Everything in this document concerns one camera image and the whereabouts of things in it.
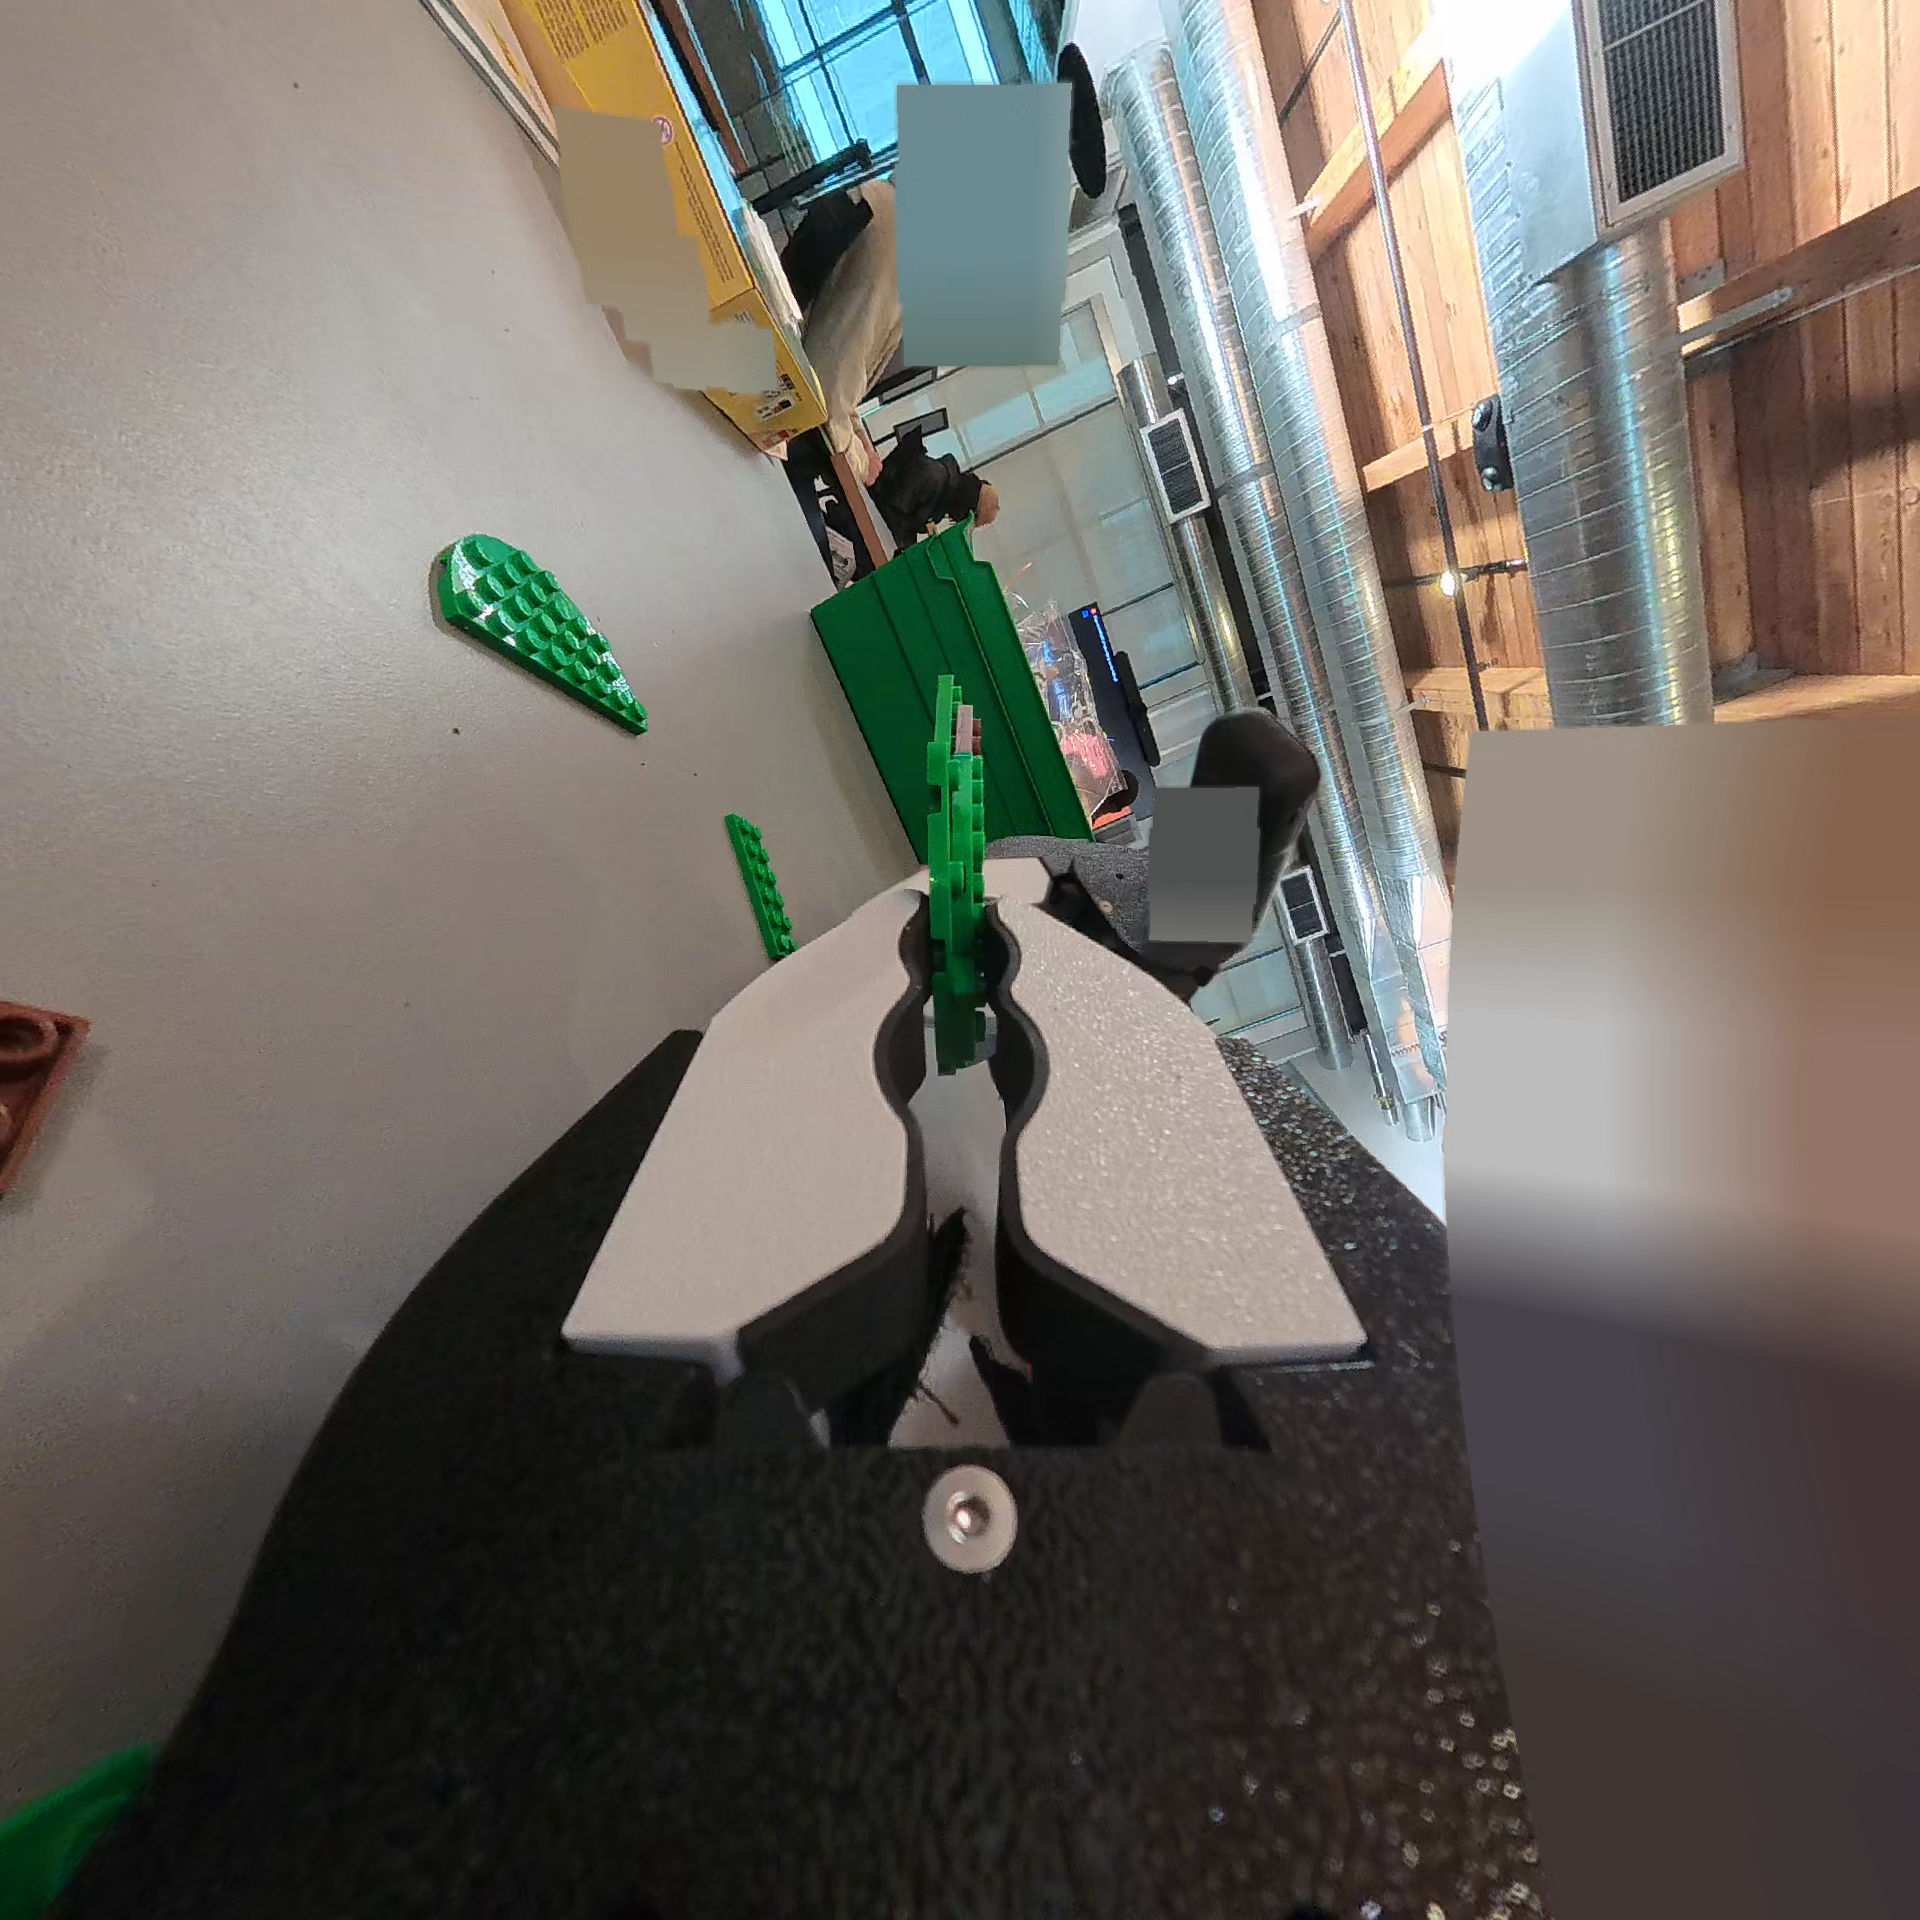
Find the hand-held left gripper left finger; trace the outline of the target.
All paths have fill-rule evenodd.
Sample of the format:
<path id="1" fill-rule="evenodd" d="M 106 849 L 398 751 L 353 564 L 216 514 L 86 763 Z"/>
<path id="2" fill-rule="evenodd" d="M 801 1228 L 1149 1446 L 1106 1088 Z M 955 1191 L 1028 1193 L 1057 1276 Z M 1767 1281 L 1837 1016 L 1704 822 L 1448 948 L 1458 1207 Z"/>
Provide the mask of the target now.
<path id="1" fill-rule="evenodd" d="M 898 885 L 708 1024 L 563 1323 L 584 1354 L 862 1386 L 931 1301 L 928 902 Z"/>

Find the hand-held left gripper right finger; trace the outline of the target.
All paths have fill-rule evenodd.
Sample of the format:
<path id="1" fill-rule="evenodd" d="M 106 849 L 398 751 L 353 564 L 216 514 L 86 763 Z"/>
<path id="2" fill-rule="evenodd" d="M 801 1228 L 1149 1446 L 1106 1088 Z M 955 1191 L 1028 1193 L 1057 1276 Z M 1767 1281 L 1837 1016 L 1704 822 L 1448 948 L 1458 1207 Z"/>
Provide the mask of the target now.
<path id="1" fill-rule="evenodd" d="M 1364 1329 L 1213 1030 L 986 859 L 996 1311 L 1041 1380 L 1360 1357 Z"/>

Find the narrow green lego plate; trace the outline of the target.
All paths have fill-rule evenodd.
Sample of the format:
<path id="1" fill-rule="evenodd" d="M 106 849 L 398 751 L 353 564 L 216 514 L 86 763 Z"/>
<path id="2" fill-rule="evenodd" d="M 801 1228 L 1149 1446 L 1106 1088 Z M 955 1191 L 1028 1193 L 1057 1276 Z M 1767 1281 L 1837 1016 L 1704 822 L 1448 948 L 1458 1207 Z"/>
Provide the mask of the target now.
<path id="1" fill-rule="evenodd" d="M 724 824 L 736 869 L 748 893 L 755 931 L 762 942 L 762 954 L 767 960 L 783 960 L 798 948 L 798 936 L 762 832 L 737 813 L 727 813 Z"/>

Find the green lego plate assembly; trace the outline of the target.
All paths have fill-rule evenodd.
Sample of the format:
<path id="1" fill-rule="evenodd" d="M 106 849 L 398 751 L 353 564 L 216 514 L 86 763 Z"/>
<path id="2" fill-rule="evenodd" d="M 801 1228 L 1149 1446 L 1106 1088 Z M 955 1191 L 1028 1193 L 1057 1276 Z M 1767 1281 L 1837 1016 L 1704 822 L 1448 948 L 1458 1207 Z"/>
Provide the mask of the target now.
<path id="1" fill-rule="evenodd" d="M 934 683 L 927 749 L 927 892 L 934 1063 L 942 1074 L 973 1066 L 986 1041 L 986 765 L 973 705 L 962 683 Z"/>

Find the long green wedge lego plate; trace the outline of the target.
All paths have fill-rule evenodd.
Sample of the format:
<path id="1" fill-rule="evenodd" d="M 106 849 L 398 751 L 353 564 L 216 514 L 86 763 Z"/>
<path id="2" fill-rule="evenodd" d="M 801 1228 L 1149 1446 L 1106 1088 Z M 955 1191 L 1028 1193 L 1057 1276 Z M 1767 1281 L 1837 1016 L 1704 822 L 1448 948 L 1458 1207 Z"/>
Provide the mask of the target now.
<path id="1" fill-rule="evenodd" d="M 493 534 L 465 534 L 436 555 L 430 585 L 446 623 L 625 732 L 649 730 L 611 647 L 530 552 Z"/>

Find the brown lego plate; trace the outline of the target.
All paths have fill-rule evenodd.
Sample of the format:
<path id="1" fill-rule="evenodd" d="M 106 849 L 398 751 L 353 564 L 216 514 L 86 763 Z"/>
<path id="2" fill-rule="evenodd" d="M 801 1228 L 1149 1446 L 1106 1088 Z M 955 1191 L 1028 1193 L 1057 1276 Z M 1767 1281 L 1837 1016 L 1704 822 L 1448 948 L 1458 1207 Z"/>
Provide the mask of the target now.
<path id="1" fill-rule="evenodd" d="M 78 1016 L 2 997 L 2 1197 L 20 1181 L 86 1037 Z"/>

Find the yellow lego box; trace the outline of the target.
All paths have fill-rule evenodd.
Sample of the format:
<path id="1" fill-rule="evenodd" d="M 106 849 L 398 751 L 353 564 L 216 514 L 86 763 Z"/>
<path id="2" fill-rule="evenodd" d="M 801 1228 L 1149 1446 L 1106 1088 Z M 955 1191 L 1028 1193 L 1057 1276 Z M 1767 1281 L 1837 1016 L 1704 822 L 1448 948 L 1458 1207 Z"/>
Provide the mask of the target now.
<path id="1" fill-rule="evenodd" d="M 762 217 L 649 4 L 507 4 L 559 137 L 565 227 L 586 303 L 663 386 L 755 444 L 824 424 L 801 310 Z"/>

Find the clear plastic bag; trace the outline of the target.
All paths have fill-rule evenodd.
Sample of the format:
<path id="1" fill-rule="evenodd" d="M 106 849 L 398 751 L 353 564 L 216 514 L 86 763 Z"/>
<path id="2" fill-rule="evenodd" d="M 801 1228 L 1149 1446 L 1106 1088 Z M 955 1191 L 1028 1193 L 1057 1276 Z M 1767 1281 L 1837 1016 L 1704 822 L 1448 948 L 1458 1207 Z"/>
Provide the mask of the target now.
<path id="1" fill-rule="evenodd" d="M 1021 601 L 1016 628 L 1082 813 L 1092 829 L 1102 829 L 1105 822 L 1131 813 L 1139 778 L 1121 765 L 1100 719 L 1087 659 L 1057 601 Z"/>

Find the green storage bin stack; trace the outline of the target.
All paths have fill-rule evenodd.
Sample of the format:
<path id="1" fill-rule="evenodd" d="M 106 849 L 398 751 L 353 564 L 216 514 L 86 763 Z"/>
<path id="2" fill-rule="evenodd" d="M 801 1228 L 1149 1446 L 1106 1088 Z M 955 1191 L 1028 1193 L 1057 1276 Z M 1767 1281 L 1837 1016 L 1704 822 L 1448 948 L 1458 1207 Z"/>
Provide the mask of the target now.
<path id="1" fill-rule="evenodd" d="M 986 836 L 1089 839 L 1089 820 L 970 522 L 905 547 L 812 610 L 916 861 L 927 853 L 924 756 L 937 682 L 952 673 L 973 705 L 984 749 Z"/>

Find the silver ventilation duct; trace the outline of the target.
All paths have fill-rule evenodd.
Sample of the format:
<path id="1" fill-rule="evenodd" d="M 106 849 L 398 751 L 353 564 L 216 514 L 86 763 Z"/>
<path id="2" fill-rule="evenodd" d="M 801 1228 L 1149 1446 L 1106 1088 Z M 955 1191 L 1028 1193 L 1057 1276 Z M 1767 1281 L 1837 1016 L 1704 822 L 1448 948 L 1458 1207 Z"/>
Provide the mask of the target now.
<path id="1" fill-rule="evenodd" d="M 1711 719 L 1668 220 L 1743 165 L 1722 2 L 1435 4 L 1556 726 Z"/>
<path id="2" fill-rule="evenodd" d="M 1310 865 L 1323 933 L 1297 933 L 1282 906 L 1290 963 L 1318 1036 L 1318 1059 L 1348 1067 L 1362 1053 L 1370 1014 L 1362 983 L 1385 960 L 1400 979 L 1379 887 L 1360 828 L 1354 778 L 1333 719 L 1333 693 L 1308 611 L 1302 564 L 1285 522 L 1277 469 L 1253 391 L 1223 254 L 1213 232 L 1189 122 L 1166 41 L 1136 46 L 1106 72 L 1105 109 L 1147 241 L 1166 331 L 1183 376 L 1186 412 L 1208 488 L 1250 604 L 1258 659 L 1282 726 L 1316 756 L 1308 807 Z"/>
<path id="3" fill-rule="evenodd" d="M 1377 1016 L 1379 1074 L 1398 1126 L 1435 1139 L 1446 1103 L 1452 893 L 1260 33 L 1245 2 L 1178 2 L 1163 15 L 1394 954 L 1385 981 L 1398 1001 Z"/>

